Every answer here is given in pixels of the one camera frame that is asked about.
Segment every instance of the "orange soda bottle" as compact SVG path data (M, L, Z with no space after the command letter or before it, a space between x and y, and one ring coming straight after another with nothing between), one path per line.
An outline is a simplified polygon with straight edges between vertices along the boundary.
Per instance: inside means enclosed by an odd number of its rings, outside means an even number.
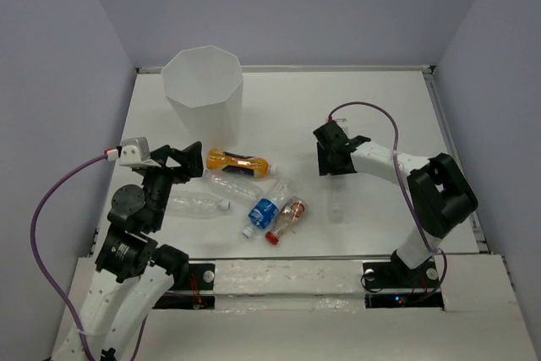
M206 167L213 171L240 173L254 178L274 175L276 167L257 156L240 156L221 150L210 150Z

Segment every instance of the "bottle cap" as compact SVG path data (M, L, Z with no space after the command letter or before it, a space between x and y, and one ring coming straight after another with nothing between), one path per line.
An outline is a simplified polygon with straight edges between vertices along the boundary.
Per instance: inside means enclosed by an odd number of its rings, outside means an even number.
M231 207L231 202L229 200L227 199L220 200L220 209L222 209L223 211L228 211L230 207Z
M268 232L266 235L265 235L265 238L267 239L267 241L269 243L271 243L272 245L277 245L278 244L278 241L280 241L280 239L275 236L274 234L272 234L271 232Z
M243 229L243 236L246 238L252 238L254 236L254 229L250 226L246 226Z

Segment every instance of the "white trash can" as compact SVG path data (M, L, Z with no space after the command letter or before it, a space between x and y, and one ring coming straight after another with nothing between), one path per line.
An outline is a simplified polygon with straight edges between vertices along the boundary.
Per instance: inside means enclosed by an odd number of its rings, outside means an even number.
M162 70L165 94L204 150L238 142L243 72L237 56L215 46L181 51Z

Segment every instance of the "red bottle cap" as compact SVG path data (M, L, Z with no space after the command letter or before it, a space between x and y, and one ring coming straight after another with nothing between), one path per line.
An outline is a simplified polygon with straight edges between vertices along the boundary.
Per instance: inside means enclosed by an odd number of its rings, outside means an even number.
M280 241L278 239L277 236L275 236L274 234L272 234L271 232L268 232L266 235L265 235L265 238L268 240L269 243L271 243L272 245L277 245L278 244L278 241Z

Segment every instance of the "white bottle cap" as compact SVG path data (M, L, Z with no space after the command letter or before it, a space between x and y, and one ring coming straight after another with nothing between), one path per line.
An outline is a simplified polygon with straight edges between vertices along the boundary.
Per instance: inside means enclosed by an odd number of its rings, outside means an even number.
M229 200L227 199L220 200L220 209L222 209L223 211L228 211L230 207L231 207L231 202Z
M246 238L252 238L254 236L254 229L250 226L246 226L243 229L243 236Z

